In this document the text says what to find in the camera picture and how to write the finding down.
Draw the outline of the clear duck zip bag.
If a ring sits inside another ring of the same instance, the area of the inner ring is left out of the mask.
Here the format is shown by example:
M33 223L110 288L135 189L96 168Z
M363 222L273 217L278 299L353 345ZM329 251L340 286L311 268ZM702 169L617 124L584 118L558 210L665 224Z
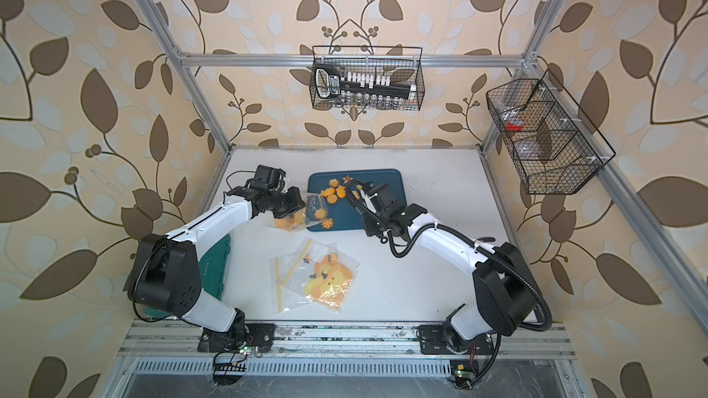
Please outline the clear duck zip bag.
M283 219L274 219L273 226L287 232L298 232L321 225L328 220L328 202L322 195L308 195L305 206Z

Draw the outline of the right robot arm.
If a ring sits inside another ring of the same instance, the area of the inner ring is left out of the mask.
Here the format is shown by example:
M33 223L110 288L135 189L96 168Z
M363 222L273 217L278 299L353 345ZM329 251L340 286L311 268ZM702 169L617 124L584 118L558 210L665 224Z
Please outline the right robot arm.
M483 334L510 336L523 328L544 332L552 315L538 284L511 243L470 239L441 223L422 206L403 205L387 184L354 182L346 189L348 202L361 215L369 237L389 246L402 259L415 246L444 258L472 278L474 298L455 309L442 324L445 343L454 351Z

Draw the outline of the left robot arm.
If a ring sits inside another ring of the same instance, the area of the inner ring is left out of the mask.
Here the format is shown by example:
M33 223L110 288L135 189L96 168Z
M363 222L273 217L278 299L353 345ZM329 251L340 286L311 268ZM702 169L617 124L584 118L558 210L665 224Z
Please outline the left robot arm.
M223 237L254 217L270 212L283 219L304 208L300 190L285 185L285 171L260 165L252 178L226 192L208 212L165 235L151 233L141 239L127 279L132 305L216 333L234 330L240 311L204 290L199 262Z

